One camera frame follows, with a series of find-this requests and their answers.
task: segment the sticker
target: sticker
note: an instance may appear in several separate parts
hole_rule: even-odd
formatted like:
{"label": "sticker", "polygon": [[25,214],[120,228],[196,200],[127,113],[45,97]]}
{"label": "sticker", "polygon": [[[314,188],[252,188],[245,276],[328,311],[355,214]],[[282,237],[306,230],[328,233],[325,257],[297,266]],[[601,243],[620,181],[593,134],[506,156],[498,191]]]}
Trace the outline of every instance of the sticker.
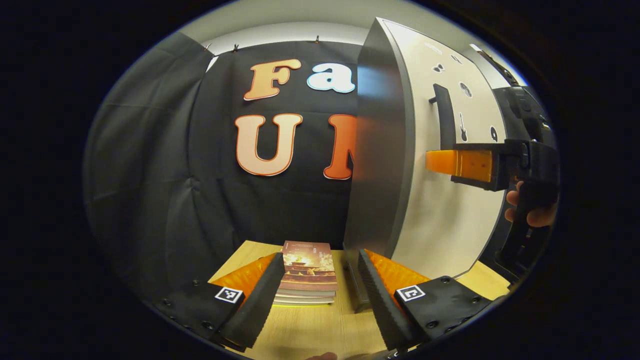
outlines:
{"label": "sticker", "polygon": [[460,137],[462,137],[462,141],[467,142],[467,129],[465,129],[465,123],[462,121],[462,113],[460,114]]}
{"label": "sticker", "polygon": [[438,63],[438,66],[433,67],[433,71],[442,74],[444,72],[444,66],[441,63]]}
{"label": "sticker", "polygon": [[240,295],[242,295],[242,290],[222,288],[216,295],[216,299],[235,304],[240,299]]}
{"label": "sticker", "polygon": [[471,89],[467,85],[461,82],[460,88],[462,89],[462,92],[465,93],[466,96],[473,97],[473,95],[471,95]]}
{"label": "sticker", "polygon": [[491,131],[491,138],[493,141],[498,142],[498,132],[495,130],[495,127],[492,126],[489,131]]}
{"label": "sticker", "polygon": [[458,59],[455,55],[451,54],[451,58],[452,58],[456,63],[459,63],[460,65],[462,65],[462,61],[460,61],[460,59]]}
{"label": "sticker", "polygon": [[431,50],[435,51],[436,53],[442,55],[442,51],[440,49],[438,49],[437,47],[429,44],[428,42],[425,42],[424,45],[427,45],[428,48],[430,48]]}
{"label": "sticker", "polygon": [[424,292],[417,285],[407,286],[396,291],[404,301],[411,301],[424,296]]}

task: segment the stack of books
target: stack of books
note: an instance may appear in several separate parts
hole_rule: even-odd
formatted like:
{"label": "stack of books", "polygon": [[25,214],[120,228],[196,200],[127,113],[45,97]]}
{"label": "stack of books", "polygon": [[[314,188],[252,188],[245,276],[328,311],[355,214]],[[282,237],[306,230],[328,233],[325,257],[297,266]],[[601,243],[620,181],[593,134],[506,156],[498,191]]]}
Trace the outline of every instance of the stack of books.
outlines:
{"label": "stack of books", "polygon": [[338,282],[328,243],[285,241],[282,255],[285,273],[275,306],[327,306],[334,302]]}

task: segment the black fabric backdrop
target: black fabric backdrop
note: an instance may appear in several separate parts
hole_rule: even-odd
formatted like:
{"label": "black fabric backdrop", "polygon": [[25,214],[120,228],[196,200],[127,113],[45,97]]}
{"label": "black fabric backdrop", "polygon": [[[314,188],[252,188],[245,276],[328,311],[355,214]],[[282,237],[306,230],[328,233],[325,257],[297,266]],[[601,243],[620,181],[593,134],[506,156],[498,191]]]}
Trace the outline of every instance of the black fabric backdrop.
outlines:
{"label": "black fabric backdrop", "polygon": [[[351,181],[327,179],[334,114],[356,115],[357,91],[309,88],[318,63],[347,65],[356,83],[359,45],[285,42],[212,55],[181,33],[142,56],[104,99],[84,157],[84,201],[97,241],[142,299],[160,304],[206,281],[245,240],[328,242],[342,248]],[[245,101],[251,66],[297,58],[271,98]],[[258,154],[275,154],[273,116],[298,113],[293,159],[277,176],[236,160],[241,115],[266,117]]]}

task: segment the orange letter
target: orange letter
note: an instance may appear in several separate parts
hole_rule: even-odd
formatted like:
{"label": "orange letter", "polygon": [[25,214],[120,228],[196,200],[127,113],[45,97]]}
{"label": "orange letter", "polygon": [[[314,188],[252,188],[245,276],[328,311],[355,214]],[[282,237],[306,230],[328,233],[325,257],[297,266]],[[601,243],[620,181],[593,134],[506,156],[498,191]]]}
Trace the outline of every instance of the orange letter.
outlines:
{"label": "orange letter", "polygon": [[253,175],[273,176],[287,170],[293,157],[293,138],[296,126],[302,123],[298,114],[279,114],[273,117],[278,126],[278,147],[276,156],[264,160],[258,156],[258,128],[264,124],[260,115],[246,115],[236,119],[238,139],[236,158],[245,171]]}
{"label": "orange letter", "polygon": [[347,167],[349,154],[351,161],[355,162],[356,117],[333,115],[329,118],[329,124],[335,128],[335,140],[331,165],[325,168],[324,176],[329,179],[347,180],[351,177],[351,169]]}
{"label": "orange letter", "polygon": [[244,95],[244,99],[249,101],[278,95],[280,89],[273,87],[273,80],[278,80],[278,84],[282,85],[289,80],[288,68],[290,67],[295,70],[301,66],[300,61],[296,59],[274,61],[252,66],[253,83],[251,83],[251,90]]}

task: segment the wooden table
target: wooden table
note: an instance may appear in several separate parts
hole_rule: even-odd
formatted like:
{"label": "wooden table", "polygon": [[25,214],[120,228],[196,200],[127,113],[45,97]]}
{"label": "wooden table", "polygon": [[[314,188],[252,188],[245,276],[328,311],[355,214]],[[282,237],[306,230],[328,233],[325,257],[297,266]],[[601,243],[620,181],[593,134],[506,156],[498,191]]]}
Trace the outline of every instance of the wooden table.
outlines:
{"label": "wooden table", "polygon": [[[281,249],[278,245],[245,241],[209,282]],[[332,250],[332,255],[338,280],[335,303],[324,307],[272,307],[253,348],[239,354],[260,360],[305,360],[334,352],[342,360],[385,350],[373,312],[353,312],[341,266],[344,252]],[[480,262],[458,280],[491,300],[508,292],[507,280]]]}

